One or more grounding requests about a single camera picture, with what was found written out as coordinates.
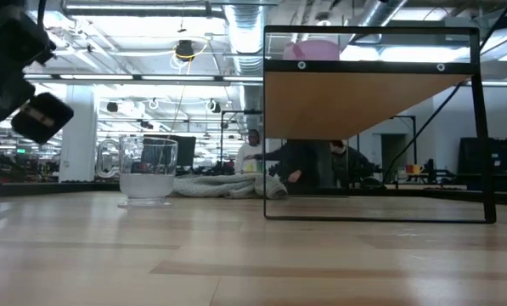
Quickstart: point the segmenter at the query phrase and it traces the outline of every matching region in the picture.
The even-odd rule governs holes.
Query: person
[[[262,154],[246,158],[259,161]],[[288,183],[288,188],[300,190],[319,186],[318,157],[308,140],[289,139],[276,151],[267,153],[266,160],[279,162],[278,175]]]
[[[331,141],[330,151],[334,181],[340,182],[342,188],[373,175],[374,164],[361,152],[345,145],[343,141]]]
[[[256,162],[249,159],[245,159],[246,156],[254,156],[255,154],[262,153],[261,137],[259,131],[252,129],[247,134],[247,144],[242,145],[238,149],[238,155],[236,156],[236,162],[234,163],[235,173],[244,172],[255,172]]]

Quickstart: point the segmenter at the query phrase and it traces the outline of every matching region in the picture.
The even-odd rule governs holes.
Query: glass cup
[[[104,172],[102,149],[107,144],[119,150],[119,169]],[[177,142],[153,137],[121,137],[119,143],[106,139],[100,143],[96,171],[101,178],[119,172],[119,188],[127,195],[127,206],[167,205],[165,197],[174,188]]]

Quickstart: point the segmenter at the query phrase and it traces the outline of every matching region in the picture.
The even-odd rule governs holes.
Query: wooden floor
[[[495,225],[266,221],[260,200],[119,193],[2,199],[0,306],[507,305],[507,207]],[[475,203],[298,199],[275,213],[475,218]]]

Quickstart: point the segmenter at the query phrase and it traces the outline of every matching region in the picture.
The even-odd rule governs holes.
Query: white pillar
[[[63,128],[59,182],[93,181],[99,104],[94,86],[69,85],[66,103],[74,117]]]

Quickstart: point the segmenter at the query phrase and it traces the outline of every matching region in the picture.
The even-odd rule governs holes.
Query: pink object
[[[285,46],[284,60],[340,60],[340,46],[326,40],[289,42]]]

